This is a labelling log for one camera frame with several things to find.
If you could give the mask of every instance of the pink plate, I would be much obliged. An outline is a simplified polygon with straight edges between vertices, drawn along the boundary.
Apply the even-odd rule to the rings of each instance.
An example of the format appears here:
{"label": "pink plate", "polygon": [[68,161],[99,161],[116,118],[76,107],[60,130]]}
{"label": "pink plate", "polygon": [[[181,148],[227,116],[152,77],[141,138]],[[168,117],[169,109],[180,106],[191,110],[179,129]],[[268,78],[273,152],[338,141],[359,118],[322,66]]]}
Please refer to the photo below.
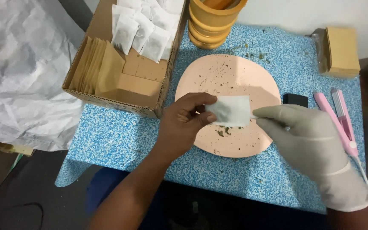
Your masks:
{"label": "pink plate", "polygon": [[[249,95],[252,110],[281,104],[279,89],[262,66],[233,55],[207,55],[191,63],[181,76],[175,100],[188,92],[217,96]],[[208,125],[198,134],[195,146],[225,157],[248,157],[267,149],[272,139],[251,120],[245,128]]]}

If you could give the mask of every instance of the table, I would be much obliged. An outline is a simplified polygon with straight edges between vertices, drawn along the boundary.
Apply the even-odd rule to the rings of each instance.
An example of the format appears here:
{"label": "table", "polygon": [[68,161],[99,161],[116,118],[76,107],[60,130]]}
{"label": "table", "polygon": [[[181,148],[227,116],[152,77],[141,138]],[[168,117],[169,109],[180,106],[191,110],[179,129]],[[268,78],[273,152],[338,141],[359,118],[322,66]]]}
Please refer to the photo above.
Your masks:
{"label": "table", "polygon": [[[281,95],[308,96],[309,107],[317,108],[312,93],[324,92],[333,105],[330,89],[343,91],[352,120],[360,159],[365,150],[359,79],[337,79],[318,74],[314,41],[279,28],[234,25],[225,43],[215,50],[196,48],[187,30],[173,71],[166,106],[174,101],[175,89],[187,66],[209,54],[245,57],[263,66],[275,79]],[[74,182],[90,165],[133,170],[156,141],[159,120],[86,104],[79,126],[55,184]],[[280,206],[325,213],[316,185],[292,169],[274,144],[248,158],[225,158],[193,146],[172,163],[165,179]]]}

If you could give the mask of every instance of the cardboard box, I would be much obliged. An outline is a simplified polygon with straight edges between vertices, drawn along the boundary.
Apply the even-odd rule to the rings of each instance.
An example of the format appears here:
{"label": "cardboard box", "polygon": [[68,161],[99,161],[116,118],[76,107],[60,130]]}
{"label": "cardboard box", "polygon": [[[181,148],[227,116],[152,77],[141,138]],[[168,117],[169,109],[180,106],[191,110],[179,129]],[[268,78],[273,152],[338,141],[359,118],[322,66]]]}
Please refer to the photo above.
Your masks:
{"label": "cardboard box", "polygon": [[177,51],[180,47],[188,19],[189,0],[185,0],[178,30],[172,44],[170,59],[168,61],[161,60],[160,63],[157,64],[139,55],[134,49],[130,50],[129,55],[124,55],[122,52],[118,51],[123,59],[126,60],[126,63],[119,80],[116,100],[69,90],[70,82],[73,79],[76,67],[86,45],[87,36],[108,41],[112,40],[113,4],[116,4],[116,0],[100,0],[89,28],[84,35],[83,42],[63,82],[62,89],[86,103],[134,112],[151,118],[161,118],[162,107],[170,85],[170,77],[177,57]]}
{"label": "cardboard box", "polygon": [[321,62],[325,64],[324,67],[320,67],[322,75],[354,78],[359,74],[361,68],[355,29],[326,28],[322,46]]}

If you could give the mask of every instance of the black object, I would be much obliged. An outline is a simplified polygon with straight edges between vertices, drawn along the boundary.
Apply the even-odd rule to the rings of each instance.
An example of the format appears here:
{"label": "black object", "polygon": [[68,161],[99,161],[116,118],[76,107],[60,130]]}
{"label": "black object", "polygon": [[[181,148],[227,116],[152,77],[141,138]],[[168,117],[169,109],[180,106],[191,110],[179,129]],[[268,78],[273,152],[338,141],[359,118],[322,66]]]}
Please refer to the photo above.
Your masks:
{"label": "black object", "polygon": [[287,93],[284,95],[284,104],[308,107],[308,97]]}

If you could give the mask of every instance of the bare hand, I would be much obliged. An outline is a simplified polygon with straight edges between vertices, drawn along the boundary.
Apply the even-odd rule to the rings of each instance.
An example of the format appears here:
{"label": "bare hand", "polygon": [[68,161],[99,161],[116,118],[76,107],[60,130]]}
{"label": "bare hand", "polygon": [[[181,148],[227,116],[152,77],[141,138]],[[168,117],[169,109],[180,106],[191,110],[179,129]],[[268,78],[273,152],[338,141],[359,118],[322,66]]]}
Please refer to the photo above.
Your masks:
{"label": "bare hand", "polygon": [[167,153],[171,161],[190,150],[198,131],[217,120],[215,114],[205,112],[204,109],[205,104],[211,105],[216,101],[216,96],[206,92],[194,92],[171,104],[161,119],[155,148]]}

